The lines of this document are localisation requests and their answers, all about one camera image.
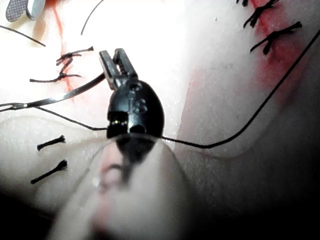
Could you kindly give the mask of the left arm needle driver jaw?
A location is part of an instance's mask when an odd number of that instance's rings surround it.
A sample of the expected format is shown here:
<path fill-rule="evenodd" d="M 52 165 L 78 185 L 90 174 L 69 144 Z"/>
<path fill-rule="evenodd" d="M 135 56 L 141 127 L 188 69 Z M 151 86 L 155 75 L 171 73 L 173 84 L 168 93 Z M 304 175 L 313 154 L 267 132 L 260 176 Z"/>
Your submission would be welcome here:
<path fill-rule="evenodd" d="M 122 85 L 122 75 L 107 50 L 99 52 L 99 61 L 110 89 L 116 91 Z"/>
<path fill-rule="evenodd" d="M 139 79 L 137 72 L 123 48 L 115 49 L 113 62 L 116 67 L 116 75 L 113 78 L 115 84 L 123 84 L 130 80 Z"/>

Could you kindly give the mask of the right arm needle driver jaw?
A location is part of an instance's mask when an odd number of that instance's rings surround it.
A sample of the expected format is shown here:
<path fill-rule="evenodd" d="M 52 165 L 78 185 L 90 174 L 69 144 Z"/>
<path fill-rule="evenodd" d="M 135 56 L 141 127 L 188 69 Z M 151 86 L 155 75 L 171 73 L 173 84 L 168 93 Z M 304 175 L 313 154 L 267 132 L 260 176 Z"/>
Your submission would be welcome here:
<path fill-rule="evenodd" d="M 31 21 L 39 18 L 45 8 L 46 0 L 27 0 L 26 15 Z"/>
<path fill-rule="evenodd" d="M 16 22 L 25 13 L 27 3 L 27 0 L 10 0 L 5 11 L 6 20 Z"/>

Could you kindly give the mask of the left arm needle driver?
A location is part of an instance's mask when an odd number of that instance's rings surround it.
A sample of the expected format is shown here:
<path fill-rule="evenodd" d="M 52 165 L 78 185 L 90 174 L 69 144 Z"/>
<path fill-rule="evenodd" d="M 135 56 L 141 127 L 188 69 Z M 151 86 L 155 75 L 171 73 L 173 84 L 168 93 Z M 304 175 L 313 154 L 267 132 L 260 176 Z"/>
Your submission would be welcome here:
<path fill-rule="evenodd" d="M 116 89 L 109 101 L 106 137 L 139 133 L 159 138 L 163 134 L 163 106 L 152 87 L 133 79 Z"/>

